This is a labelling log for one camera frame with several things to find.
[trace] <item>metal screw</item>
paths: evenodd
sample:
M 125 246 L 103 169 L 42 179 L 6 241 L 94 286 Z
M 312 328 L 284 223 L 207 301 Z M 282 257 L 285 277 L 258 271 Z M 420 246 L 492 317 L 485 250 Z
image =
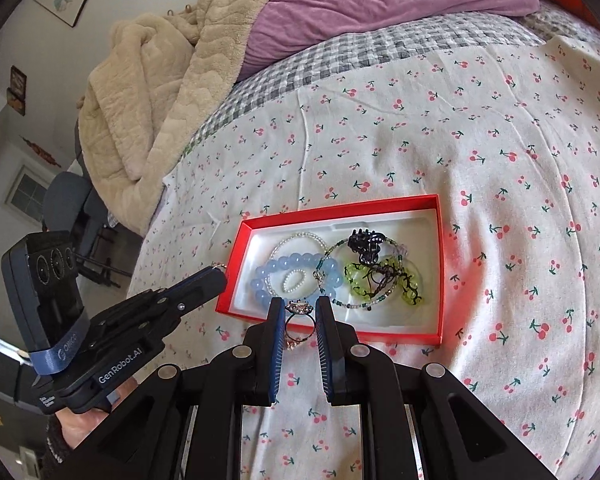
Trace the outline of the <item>metal screw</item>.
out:
M 234 357 L 244 359 L 245 357 L 249 357 L 251 355 L 251 348 L 247 345 L 240 345 L 234 348 L 232 354 L 234 354 Z
M 431 377 L 436 377 L 436 378 L 442 377 L 446 372 L 445 367 L 443 367 L 443 365 L 441 365 L 439 363 L 428 364 L 427 367 L 425 368 L 425 371 Z
M 158 370 L 158 377 L 161 379 L 173 379 L 178 373 L 178 369 L 173 365 L 164 365 Z
M 371 353 L 371 350 L 366 345 L 353 345 L 349 351 L 355 357 L 366 357 Z

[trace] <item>human hand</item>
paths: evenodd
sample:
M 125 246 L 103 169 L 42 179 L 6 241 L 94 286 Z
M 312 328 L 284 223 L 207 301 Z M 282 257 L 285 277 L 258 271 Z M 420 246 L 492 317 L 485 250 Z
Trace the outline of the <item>human hand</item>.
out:
M 120 405 L 120 402 L 125 400 L 137 387 L 138 382 L 133 377 L 120 384 L 116 388 L 120 398 L 112 404 L 112 409 L 115 410 Z M 107 418 L 107 413 L 93 408 L 86 413 L 76 415 L 69 408 L 63 408 L 56 413 L 56 417 L 60 421 L 60 426 L 62 426 L 64 441 L 71 449 L 75 449 L 78 444 L 87 438 L 91 431 L 95 430 Z

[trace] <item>silver ring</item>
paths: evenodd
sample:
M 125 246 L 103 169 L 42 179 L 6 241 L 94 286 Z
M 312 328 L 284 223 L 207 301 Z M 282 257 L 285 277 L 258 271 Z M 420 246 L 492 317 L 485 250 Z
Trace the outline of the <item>silver ring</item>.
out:
M 289 301 L 285 309 L 288 313 L 291 314 L 291 316 L 289 316 L 285 321 L 285 338 L 287 341 L 287 347 L 292 348 L 292 345 L 289 344 L 290 341 L 296 344 L 304 343 L 315 333 L 315 319 L 311 315 L 311 313 L 314 311 L 314 308 L 310 303 L 307 303 L 306 301 Z M 291 321 L 293 316 L 307 316 L 312 321 L 312 323 L 314 324 L 314 329 L 311 330 L 311 333 L 307 337 L 296 339 L 295 337 L 291 337 L 289 335 L 287 328 L 289 325 L 289 321 Z

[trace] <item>window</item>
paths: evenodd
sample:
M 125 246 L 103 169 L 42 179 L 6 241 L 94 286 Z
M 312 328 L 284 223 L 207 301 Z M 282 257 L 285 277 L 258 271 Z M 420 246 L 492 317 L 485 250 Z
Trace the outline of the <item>window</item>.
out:
M 42 203 L 48 184 L 23 166 L 18 173 L 6 203 L 35 222 L 42 223 Z

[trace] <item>gray checkered blanket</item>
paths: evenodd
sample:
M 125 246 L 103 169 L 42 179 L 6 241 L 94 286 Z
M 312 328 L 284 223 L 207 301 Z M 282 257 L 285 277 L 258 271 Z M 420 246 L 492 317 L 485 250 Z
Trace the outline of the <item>gray checkered blanket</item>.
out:
M 505 16 L 458 12 L 401 23 L 361 34 L 343 34 L 261 70 L 234 86 L 227 99 L 194 134 L 184 155 L 223 126 L 264 103 L 334 74 L 460 46 L 543 44 Z

